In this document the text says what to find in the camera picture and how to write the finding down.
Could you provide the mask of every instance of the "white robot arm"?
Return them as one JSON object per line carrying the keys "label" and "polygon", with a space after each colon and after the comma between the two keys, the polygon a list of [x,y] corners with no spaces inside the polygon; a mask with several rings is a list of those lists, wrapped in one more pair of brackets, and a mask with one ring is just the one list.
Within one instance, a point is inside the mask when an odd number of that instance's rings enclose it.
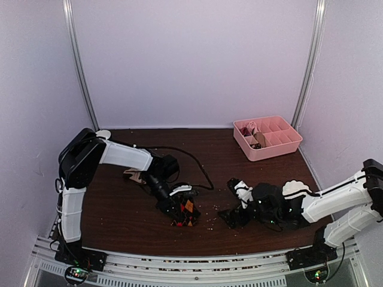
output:
{"label": "white robot arm", "polygon": [[192,226],[200,215],[192,204],[191,195],[196,194],[192,186],[176,184],[169,187],[166,182],[180,170],[177,159],[171,155],[159,157],[150,150],[113,141],[110,136],[105,130],[95,133],[83,129],[79,132],[60,153],[59,178],[56,179],[59,193],[57,239],[60,244],[55,259],[68,264],[76,262],[76,266],[99,271],[104,267],[106,255],[83,249],[80,229],[84,194],[99,164],[130,167],[141,172],[157,199],[156,207],[170,216],[173,224]]}
{"label": "white robot arm", "polygon": [[353,207],[339,220],[317,230],[313,246],[287,253],[292,270],[336,259],[336,248],[346,239],[383,219],[383,166],[372,159],[363,165],[354,176],[317,193],[297,181],[283,188],[270,184],[251,188],[233,178],[227,185],[241,205],[218,214],[232,228],[256,219],[281,230],[295,230]]}

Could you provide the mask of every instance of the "wooden table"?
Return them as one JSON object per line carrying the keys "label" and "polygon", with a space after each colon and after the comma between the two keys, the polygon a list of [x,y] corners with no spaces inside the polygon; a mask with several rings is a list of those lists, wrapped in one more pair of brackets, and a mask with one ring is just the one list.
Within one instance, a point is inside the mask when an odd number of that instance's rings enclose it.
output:
{"label": "wooden table", "polygon": [[[216,206],[223,210],[238,205],[226,187],[232,177],[250,186],[259,182],[282,186],[295,179],[316,191],[299,151],[253,163],[247,160],[230,129],[114,130],[112,134],[114,139],[130,144],[170,145],[191,152],[209,173],[215,190],[200,190],[194,199],[202,213],[197,226],[174,227],[171,219],[154,207],[154,197],[122,178],[124,167],[99,166],[84,199],[81,228],[85,247],[147,255],[250,254],[310,245],[315,231],[331,222],[328,217],[301,230],[277,233],[256,221],[231,230],[217,216]],[[179,181],[207,185],[188,156],[168,150],[157,153],[170,153],[178,159]]]}

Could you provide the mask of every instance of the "white wall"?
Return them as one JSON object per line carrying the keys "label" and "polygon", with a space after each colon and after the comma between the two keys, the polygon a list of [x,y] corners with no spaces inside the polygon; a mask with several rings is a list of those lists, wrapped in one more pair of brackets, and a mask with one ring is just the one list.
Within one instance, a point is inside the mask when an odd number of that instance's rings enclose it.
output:
{"label": "white wall", "polygon": [[[368,158],[383,163],[383,2],[330,0],[314,85],[299,132],[323,188]],[[372,286],[382,286],[383,225],[357,236]]]}
{"label": "white wall", "polygon": [[294,114],[317,2],[74,1],[101,127],[229,127]]}
{"label": "white wall", "polygon": [[0,286],[20,286],[50,229],[59,151],[90,126],[62,1],[0,2]]}

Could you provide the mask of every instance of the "white arm segment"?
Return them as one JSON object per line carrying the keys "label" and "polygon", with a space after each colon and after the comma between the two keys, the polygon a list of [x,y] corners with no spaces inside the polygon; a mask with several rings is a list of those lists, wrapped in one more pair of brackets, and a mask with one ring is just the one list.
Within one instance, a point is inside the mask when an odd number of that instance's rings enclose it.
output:
{"label": "white arm segment", "polygon": [[371,205],[355,207],[337,221],[327,224],[324,230],[325,244],[336,248],[364,227],[381,220],[379,212],[372,210]]}
{"label": "white arm segment", "polygon": [[71,243],[81,239],[81,212],[86,187],[63,188],[61,226],[65,242]]}
{"label": "white arm segment", "polygon": [[106,147],[99,164],[113,164],[116,166],[131,167],[136,170],[148,170],[152,156],[144,149],[132,148],[119,143],[103,139]]}
{"label": "white arm segment", "polygon": [[[149,168],[153,158],[148,151],[120,145],[105,139],[102,140],[107,146],[99,164],[114,164],[143,171]],[[66,242],[71,243],[81,239],[81,212],[83,210],[83,198],[86,188],[67,189],[63,187],[61,192],[63,192],[62,236]]]}
{"label": "white arm segment", "polygon": [[[327,215],[336,213],[338,211],[353,206],[370,203],[372,199],[367,192],[367,189],[363,187],[363,185],[366,183],[366,178],[358,179],[364,175],[364,172],[359,171],[354,176],[341,182],[340,184],[320,191],[320,197],[306,195],[302,202],[303,217],[309,223],[313,223]],[[335,187],[340,188],[325,194]]]}

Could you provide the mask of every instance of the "pink compartment tray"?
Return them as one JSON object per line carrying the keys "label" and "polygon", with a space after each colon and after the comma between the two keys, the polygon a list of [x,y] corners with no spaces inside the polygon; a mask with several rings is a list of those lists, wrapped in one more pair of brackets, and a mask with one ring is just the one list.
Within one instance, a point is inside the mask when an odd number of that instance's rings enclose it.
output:
{"label": "pink compartment tray", "polygon": [[[257,129],[265,136],[266,148],[254,149],[250,147],[256,143],[254,136],[242,136],[240,129],[246,127],[251,121],[255,122]],[[295,152],[303,140],[298,132],[280,116],[235,121],[234,138],[249,161],[264,160]]]}

